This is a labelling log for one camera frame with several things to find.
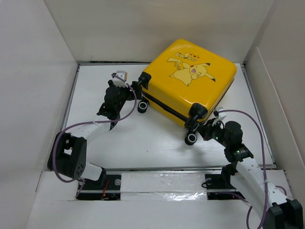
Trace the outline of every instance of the black wheel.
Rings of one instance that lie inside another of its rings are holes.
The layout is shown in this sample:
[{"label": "black wheel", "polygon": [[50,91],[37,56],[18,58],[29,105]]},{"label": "black wheel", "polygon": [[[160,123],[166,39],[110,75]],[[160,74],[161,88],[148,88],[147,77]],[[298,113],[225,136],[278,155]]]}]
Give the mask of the black wheel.
[{"label": "black wheel", "polygon": [[188,132],[184,141],[187,145],[192,146],[195,142],[197,142],[197,135],[195,132]]},{"label": "black wheel", "polygon": [[138,104],[138,112],[143,114],[147,111],[147,108],[148,108],[148,103],[141,100]]}]

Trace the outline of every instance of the white wall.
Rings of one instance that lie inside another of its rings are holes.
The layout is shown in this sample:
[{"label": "white wall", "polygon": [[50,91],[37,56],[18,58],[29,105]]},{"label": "white wall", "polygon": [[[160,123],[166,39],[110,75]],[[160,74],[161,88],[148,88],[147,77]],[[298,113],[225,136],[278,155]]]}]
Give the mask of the white wall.
[{"label": "white wall", "polygon": [[275,161],[305,206],[305,1],[276,0],[246,65]]},{"label": "white wall", "polygon": [[45,0],[78,61],[152,61],[184,38],[243,62],[274,0]]},{"label": "white wall", "polygon": [[26,228],[76,69],[43,0],[0,1],[1,228]]}]

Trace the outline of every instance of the luggage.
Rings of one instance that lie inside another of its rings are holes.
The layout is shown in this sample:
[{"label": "luggage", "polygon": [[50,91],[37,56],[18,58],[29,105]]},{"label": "luggage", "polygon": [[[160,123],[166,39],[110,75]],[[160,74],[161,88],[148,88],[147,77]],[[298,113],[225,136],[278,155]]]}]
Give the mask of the luggage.
[{"label": "luggage", "polygon": [[146,81],[138,111],[148,104],[188,128],[188,145],[234,80],[234,63],[186,40],[177,40],[162,52],[139,79]]}]

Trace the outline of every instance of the black trim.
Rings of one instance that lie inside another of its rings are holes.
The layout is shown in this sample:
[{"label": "black trim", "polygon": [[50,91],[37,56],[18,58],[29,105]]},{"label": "black trim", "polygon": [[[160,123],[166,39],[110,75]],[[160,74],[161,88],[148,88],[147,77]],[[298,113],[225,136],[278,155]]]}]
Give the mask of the black trim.
[{"label": "black trim", "polygon": [[155,104],[159,105],[161,108],[163,108],[165,111],[167,111],[168,113],[171,113],[172,115],[176,116],[177,118],[181,119],[182,121],[186,121],[187,117],[183,116],[182,114],[180,114],[179,112],[173,110],[172,108],[170,108],[169,106],[165,105],[164,103],[162,103],[161,101],[157,100],[156,98],[154,98],[153,96],[151,96],[150,94],[147,94],[146,92],[144,92],[142,90],[142,94],[149,100],[151,100],[152,102],[154,102]]}]

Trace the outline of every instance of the yellow suitcase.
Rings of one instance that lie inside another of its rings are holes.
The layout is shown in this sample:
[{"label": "yellow suitcase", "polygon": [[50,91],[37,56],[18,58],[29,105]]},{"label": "yellow suitcase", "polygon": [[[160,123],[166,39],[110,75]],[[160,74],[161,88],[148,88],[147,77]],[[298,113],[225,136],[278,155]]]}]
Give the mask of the yellow suitcase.
[{"label": "yellow suitcase", "polygon": [[149,104],[188,128],[188,137],[209,117],[235,73],[234,63],[186,40],[177,40],[142,72],[139,79],[146,83],[138,111],[144,113]]}]

